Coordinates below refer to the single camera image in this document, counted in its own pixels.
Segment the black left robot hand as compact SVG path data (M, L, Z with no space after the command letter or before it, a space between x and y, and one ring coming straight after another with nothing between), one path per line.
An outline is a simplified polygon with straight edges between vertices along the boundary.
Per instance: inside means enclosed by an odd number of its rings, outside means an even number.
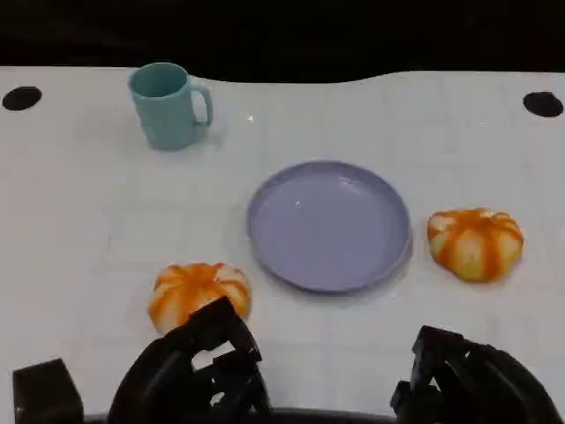
M272 414L262 357L222 297L152 342L120 383L108 423L244 423Z

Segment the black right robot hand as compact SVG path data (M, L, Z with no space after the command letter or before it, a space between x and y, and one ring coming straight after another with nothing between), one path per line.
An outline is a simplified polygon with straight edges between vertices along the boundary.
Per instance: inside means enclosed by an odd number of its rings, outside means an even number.
M563 423L543 384L514 357L424 326L411 378L390 400L398 423Z

